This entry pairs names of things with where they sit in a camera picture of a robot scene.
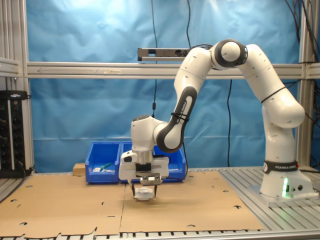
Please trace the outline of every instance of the robot elbow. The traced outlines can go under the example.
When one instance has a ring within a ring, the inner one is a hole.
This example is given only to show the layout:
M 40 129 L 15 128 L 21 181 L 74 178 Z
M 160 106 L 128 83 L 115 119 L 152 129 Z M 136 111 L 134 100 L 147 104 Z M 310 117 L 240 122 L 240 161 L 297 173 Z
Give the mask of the robot elbow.
M 305 119 L 305 109 L 286 88 L 267 99 L 263 105 L 270 121 L 280 128 L 296 128 Z
M 298 127 L 305 119 L 305 109 L 300 104 L 286 106 L 281 110 L 279 121 L 275 122 L 279 127 L 292 129 Z

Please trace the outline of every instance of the green object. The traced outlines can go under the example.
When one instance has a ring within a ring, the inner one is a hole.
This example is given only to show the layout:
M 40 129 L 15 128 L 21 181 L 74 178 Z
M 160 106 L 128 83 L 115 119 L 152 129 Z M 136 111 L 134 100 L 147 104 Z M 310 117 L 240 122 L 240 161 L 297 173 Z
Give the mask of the green object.
M 101 172 L 103 169 L 106 169 L 107 167 L 109 167 L 109 166 L 111 166 L 111 165 L 112 165 L 111 162 L 107 163 L 106 165 L 103 165 L 102 167 L 100 167 L 100 172 Z

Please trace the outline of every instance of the aluminum frame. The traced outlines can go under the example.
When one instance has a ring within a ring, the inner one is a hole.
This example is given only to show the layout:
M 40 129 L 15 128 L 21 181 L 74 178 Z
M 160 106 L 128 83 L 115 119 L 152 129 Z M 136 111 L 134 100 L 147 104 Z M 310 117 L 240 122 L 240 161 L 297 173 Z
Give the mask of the aluminum frame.
M 28 38 L 26 0 L 0 0 L 0 90 L 26 91 Z M 31 101 L 22 101 L 25 168 L 34 165 Z
M 318 37 L 319 28 L 319 1 L 318 0 L 303 0 L 308 16 L 305 16 L 304 11 L 301 13 L 301 37 L 300 37 L 300 51 L 299 61 L 301 63 L 313 62 L 315 59 L 312 42 L 315 44 Z M 310 39 L 307 21 L 313 23 L 313 33 L 315 40 Z M 305 113 L 310 117 L 313 116 L 314 106 L 314 81 L 308 78 L 308 71 L 313 66 L 312 64 L 302 65 L 302 78 L 298 83 L 297 99 L 304 107 Z M 300 166 L 310 166 L 311 156 L 311 141 L 312 141 L 312 121 L 305 116 L 303 123 L 297 127 L 295 134 L 296 142 L 296 158 Z
M 28 78 L 175 79 L 181 64 L 28 62 Z M 302 64 L 274 64 L 281 79 L 301 79 Z M 245 79 L 237 68 L 210 70 L 207 80 Z

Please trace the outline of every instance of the wooden block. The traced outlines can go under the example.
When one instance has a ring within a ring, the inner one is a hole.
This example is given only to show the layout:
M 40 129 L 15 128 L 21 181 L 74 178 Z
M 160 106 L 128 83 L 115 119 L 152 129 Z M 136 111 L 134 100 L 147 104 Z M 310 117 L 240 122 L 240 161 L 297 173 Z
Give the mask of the wooden block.
M 76 163 L 73 167 L 73 176 L 86 175 L 86 165 L 84 163 Z

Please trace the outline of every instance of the green led light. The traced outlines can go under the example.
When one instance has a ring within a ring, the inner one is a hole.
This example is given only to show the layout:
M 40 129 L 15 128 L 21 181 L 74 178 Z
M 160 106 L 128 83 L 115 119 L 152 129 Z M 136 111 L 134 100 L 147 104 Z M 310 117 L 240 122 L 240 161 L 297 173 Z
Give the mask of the green led light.
M 283 181 L 283 188 L 282 188 L 282 197 L 284 198 L 287 193 L 287 185 L 288 185 L 288 178 L 286 177 Z

